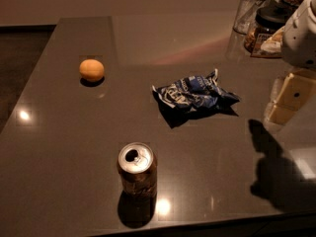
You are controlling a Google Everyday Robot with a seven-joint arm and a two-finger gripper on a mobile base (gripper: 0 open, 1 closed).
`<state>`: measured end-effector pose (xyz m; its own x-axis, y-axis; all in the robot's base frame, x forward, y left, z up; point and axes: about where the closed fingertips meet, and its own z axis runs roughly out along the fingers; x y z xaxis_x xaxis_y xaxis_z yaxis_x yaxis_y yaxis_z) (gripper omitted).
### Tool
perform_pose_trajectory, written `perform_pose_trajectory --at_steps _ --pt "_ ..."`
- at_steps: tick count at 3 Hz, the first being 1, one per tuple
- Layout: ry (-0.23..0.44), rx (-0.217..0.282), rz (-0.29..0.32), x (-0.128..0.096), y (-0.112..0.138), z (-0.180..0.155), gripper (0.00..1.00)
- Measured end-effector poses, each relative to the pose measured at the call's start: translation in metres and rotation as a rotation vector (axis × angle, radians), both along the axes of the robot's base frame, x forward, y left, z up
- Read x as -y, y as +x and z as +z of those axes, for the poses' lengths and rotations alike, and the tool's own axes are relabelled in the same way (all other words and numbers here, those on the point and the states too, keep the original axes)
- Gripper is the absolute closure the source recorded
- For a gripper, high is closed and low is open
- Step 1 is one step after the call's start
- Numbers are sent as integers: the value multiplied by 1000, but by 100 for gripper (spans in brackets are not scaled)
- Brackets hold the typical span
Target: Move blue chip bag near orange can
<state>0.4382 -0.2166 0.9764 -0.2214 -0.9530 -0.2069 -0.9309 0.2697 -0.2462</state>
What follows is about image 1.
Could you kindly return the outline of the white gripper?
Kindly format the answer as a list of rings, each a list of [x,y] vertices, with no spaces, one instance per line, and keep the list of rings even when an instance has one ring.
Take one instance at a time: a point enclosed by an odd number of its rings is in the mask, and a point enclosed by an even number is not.
[[[299,69],[284,79],[276,103],[266,109],[268,121],[284,125],[316,94],[316,0],[304,0],[287,20],[281,45],[282,59]]]

